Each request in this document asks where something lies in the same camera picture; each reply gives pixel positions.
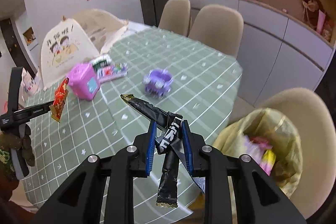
cabinet door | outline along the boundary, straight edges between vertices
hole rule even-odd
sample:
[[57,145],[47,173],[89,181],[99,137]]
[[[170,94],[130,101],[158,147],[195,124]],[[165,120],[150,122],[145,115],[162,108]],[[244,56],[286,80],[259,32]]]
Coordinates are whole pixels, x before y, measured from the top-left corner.
[[281,40],[244,24],[237,61],[243,68],[238,96],[253,105],[273,68]]
[[241,13],[244,22],[265,30],[280,39],[284,38],[288,22],[288,18],[284,15],[244,0],[239,0],[238,12]]
[[304,52],[323,69],[327,66],[333,51],[315,32],[289,19],[284,40]]
[[277,60],[255,105],[291,88],[313,90],[322,71],[298,51],[282,43]]
[[199,0],[199,8],[201,9],[209,4],[219,4],[238,10],[238,3],[239,0]]

green tablecloth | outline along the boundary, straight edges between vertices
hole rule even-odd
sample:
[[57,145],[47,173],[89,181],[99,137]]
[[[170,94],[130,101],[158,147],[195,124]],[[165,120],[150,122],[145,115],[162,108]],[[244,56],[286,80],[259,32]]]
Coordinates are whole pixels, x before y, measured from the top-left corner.
[[[183,115],[192,132],[212,144],[226,126],[242,69],[235,58],[200,42],[150,28],[125,37],[110,50],[114,62],[127,62],[125,78],[104,83],[93,101],[69,92],[61,122],[50,113],[30,122],[36,166],[24,180],[28,200],[41,207],[70,173],[90,154],[107,157],[130,145],[148,130],[149,121],[127,106],[120,94],[133,93],[165,111]],[[142,79],[151,69],[167,68],[174,76],[171,92],[162,99],[146,94]],[[53,99],[58,83],[31,97],[28,106]],[[155,155],[151,176],[134,180],[136,223],[171,223],[190,214],[187,206],[199,194],[184,166],[178,176],[179,208],[155,206],[164,155]],[[106,196],[101,220],[104,219]]]

beige chair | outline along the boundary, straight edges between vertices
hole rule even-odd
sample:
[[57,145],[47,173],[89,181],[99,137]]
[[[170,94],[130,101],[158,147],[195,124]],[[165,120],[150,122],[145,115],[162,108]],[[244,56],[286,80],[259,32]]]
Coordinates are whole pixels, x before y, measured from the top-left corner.
[[168,0],[161,16],[159,28],[187,36],[190,24],[190,1]]
[[297,127],[301,137],[303,172],[291,201],[307,219],[324,203],[336,177],[336,134],[333,120],[313,91],[284,90],[258,107],[277,109]]
[[198,13],[188,37],[237,57],[243,28],[243,17],[238,11],[211,4]]

white grid pattern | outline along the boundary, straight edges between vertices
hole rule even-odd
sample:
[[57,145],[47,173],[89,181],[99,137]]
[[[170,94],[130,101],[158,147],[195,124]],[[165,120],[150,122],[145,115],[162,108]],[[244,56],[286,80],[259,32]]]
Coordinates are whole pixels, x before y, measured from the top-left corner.
[[[45,127],[43,128],[43,122],[41,122],[41,125],[38,123],[37,120],[33,121],[32,125],[34,125],[35,122],[35,130],[34,130],[34,152],[36,145],[36,128],[40,125],[41,126],[41,143],[42,140],[42,132],[44,130],[48,130],[48,136],[44,138],[44,140],[49,140],[50,147],[46,150],[42,150],[42,154],[38,155],[36,159],[38,160],[41,156],[44,163],[44,156],[43,153],[50,150],[51,153],[53,153],[53,148],[56,148],[57,145],[60,143],[60,147],[62,149],[62,155],[58,158],[54,158],[53,154],[51,154],[52,162],[49,164],[44,164],[45,166],[40,168],[37,166],[37,170],[45,170],[46,167],[50,164],[53,164],[55,161],[63,160],[65,164],[66,172],[62,172],[61,174],[57,175],[57,171],[55,169],[55,165],[53,165],[53,173],[55,173],[55,178],[52,178],[48,181],[48,183],[56,180],[57,186],[60,185],[60,182],[65,178],[64,176],[68,176],[71,171],[73,171],[75,167],[67,168],[67,162],[68,160],[65,160],[65,157],[75,150],[76,153],[76,160],[78,164],[80,164],[81,160],[79,159],[79,154],[77,153],[77,148],[80,148],[82,145],[84,145],[86,142],[88,143],[90,150],[92,153],[96,154],[104,154],[109,153],[108,150],[110,150],[111,155],[115,154],[121,147],[118,147],[118,150],[115,150],[113,148],[113,145],[117,145],[119,142],[124,140],[125,145],[131,144],[134,137],[130,139],[129,134],[130,130],[136,126],[136,128],[141,128],[143,131],[147,131],[147,127],[149,124],[149,121],[143,120],[141,115],[139,115],[137,112],[135,112],[132,108],[125,105],[123,107],[119,107],[120,105],[120,97],[119,95],[121,93],[128,93],[128,92],[135,92],[138,94],[137,97],[142,98],[143,100],[150,101],[151,103],[162,107],[166,111],[172,111],[172,112],[184,112],[184,118],[187,118],[189,121],[189,125],[193,130],[192,125],[197,124],[194,128],[203,128],[202,135],[204,135],[205,140],[209,140],[210,143],[213,142],[216,135],[219,133],[219,131],[225,126],[226,120],[229,117],[232,107],[233,107],[233,101],[236,96],[237,87],[239,84],[239,79],[241,77],[241,68],[236,63],[234,58],[228,57],[226,55],[222,55],[221,53],[210,49],[199,42],[193,42],[185,37],[181,37],[172,33],[169,33],[167,31],[163,30],[157,30],[157,29],[148,29],[143,32],[140,32],[138,34],[134,34],[132,36],[126,37],[122,39],[121,41],[115,43],[113,47],[110,50],[110,55],[112,57],[112,60],[115,62],[127,62],[129,64],[129,73],[128,76],[113,81],[110,83],[106,83],[102,86],[100,89],[100,93],[98,93],[100,96],[95,96],[92,103],[83,104],[82,101],[79,101],[73,106],[70,107],[68,105],[69,103],[69,97],[67,98],[67,111],[68,115],[63,114],[62,118],[64,116],[68,116],[67,125],[70,129],[70,135],[71,139],[68,139],[72,141],[73,148],[69,151],[63,152],[62,147],[62,141],[64,141],[66,138],[69,138],[68,136],[62,136],[60,134],[60,130],[64,126],[64,124],[61,121],[61,124],[58,125],[58,130],[54,130],[50,133],[50,119],[48,124],[48,129]],[[172,69],[174,71],[174,89],[172,92],[166,96],[165,98],[157,101],[156,99],[149,97],[147,94],[144,94],[142,89],[142,78],[143,76],[148,73],[150,69],[156,68],[159,65],[166,64],[165,67],[170,70]],[[179,80],[179,77],[185,75],[187,77],[187,81],[183,81],[182,79]],[[225,91],[221,92],[218,88],[214,88],[214,85],[216,85],[219,81],[222,81],[222,86],[224,85]],[[202,88],[200,90],[194,90],[193,83],[198,83]],[[180,102],[180,98],[178,97],[179,93],[181,91],[186,92],[188,100],[184,100],[183,102]],[[40,103],[40,96],[42,95],[40,93],[39,95],[36,95],[33,99],[33,103],[35,103],[35,98],[38,98],[38,102]],[[215,96],[215,100],[209,101],[208,95],[211,94],[211,96]],[[188,109],[188,105],[193,100],[197,101],[197,104],[202,105],[202,112],[194,113],[193,109]],[[102,102],[105,102],[106,109],[102,110],[101,108],[98,110],[98,105],[100,105]],[[171,109],[165,109],[165,104],[169,104]],[[72,115],[70,117],[70,112],[75,110],[76,107],[79,107],[79,114]],[[212,110],[215,116],[221,117],[220,121],[215,122],[214,124],[208,123],[206,119],[202,120],[202,117],[209,111]],[[92,114],[95,114],[95,116],[91,119],[85,119],[84,114],[87,111],[91,111]],[[129,122],[120,122],[118,119],[120,118],[120,115],[123,113],[129,113],[130,118],[132,119]],[[110,123],[107,126],[104,126],[103,124],[106,124],[106,117],[102,119],[103,115],[106,115],[107,113],[110,113]],[[99,124],[99,128],[95,129],[96,132],[89,136],[87,132],[87,127],[90,126],[94,121],[97,121]],[[84,141],[80,142],[79,144],[75,145],[73,134],[77,131],[84,129],[86,138]],[[115,139],[111,141],[111,132],[107,132],[106,130],[111,131],[114,129],[116,131]],[[59,135],[59,141],[56,143],[51,143],[50,135],[55,134],[56,131],[58,131]],[[104,144],[101,145],[101,149],[99,151],[94,151],[92,144],[97,145],[95,137],[98,136],[104,136]],[[153,187],[156,188],[159,183],[158,176],[161,174],[161,168],[160,170],[154,170],[151,173],[151,180],[153,183]],[[38,207],[40,207],[47,198],[42,198],[42,200],[37,200],[36,198],[36,190],[39,190],[41,186],[36,185],[36,187],[33,185],[33,189],[28,188],[27,179],[33,180],[34,174],[26,178],[26,193],[29,197],[29,193],[34,193],[35,196],[35,203]],[[179,177],[181,176],[180,183],[179,183],[179,191],[181,189],[181,193],[179,193],[179,196],[183,196],[184,200],[185,197],[190,197],[191,202],[196,198],[195,193],[197,194],[197,190],[192,187],[193,184],[191,184],[191,179],[188,176],[188,173],[184,170],[184,168],[180,169]],[[134,182],[134,187],[136,194],[141,194],[140,197],[142,198],[141,202],[138,202],[138,204],[135,204],[135,208],[140,209],[143,213],[148,213],[149,211],[146,209],[148,208],[153,213],[153,219],[149,221],[141,220],[139,221],[139,224],[143,223],[150,223],[155,221],[156,219],[162,217],[166,223],[170,223],[173,221],[177,221],[176,217],[174,217],[174,213],[171,214],[172,211],[175,209],[167,209],[166,213],[162,212],[161,208],[155,208],[153,201],[156,199],[154,195],[147,195],[146,192],[140,192],[140,189],[143,189],[142,186],[143,180],[136,180]],[[180,203],[179,202],[179,208],[178,210],[182,210],[185,214],[185,216],[190,214],[190,211],[185,207],[190,201]],[[137,213],[134,212],[135,220],[137,220]],[[104,214],[102,210],[101,219],[104,219]]]

candy package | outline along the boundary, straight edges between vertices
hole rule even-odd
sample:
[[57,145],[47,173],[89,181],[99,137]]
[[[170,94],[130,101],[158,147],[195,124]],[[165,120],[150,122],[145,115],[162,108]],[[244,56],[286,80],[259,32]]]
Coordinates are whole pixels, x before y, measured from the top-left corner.
[[157,123],[157,127],[167,132],[155,141],[158,154],[165,153],[162,175],[157,191],[156,205],[177,208],[177,176],[179,174],[179,156],[176,152],[183,151],[180,126],[183,116],[164,110],[134,97],[133,94],[121,94],[121,99],[149,120]]
[[270,175],[273,165],[275,163],[275,154],[272,150],[266,150],[265,154],[262,157],[261,163],[259,164],[260,167],[266,172],[266,174]]
[[61,85],[55,90],[55,100],[51,106],[49,106],[52,115],[51,117],[59,122],[61,119],[62,111],[65,105],[65,100],[67,99],[68,91],[67,85],[69,83],[69,78],[65,78]]
[[261,163],[264,149],[257,143],[250,141],[249,137],[244,135],[245,154],[250,155],[257,164]]
[[109,66],[111,63],[112,60],[108,54],[103,54],[90,61],[90,64],[92,65],[95,72],[97,72],[100,68]]
[[127,75],[127,63],[111,64],[101,67],[97,70],[97,78],[100,83],[111,81],[113,79],[125,77]]

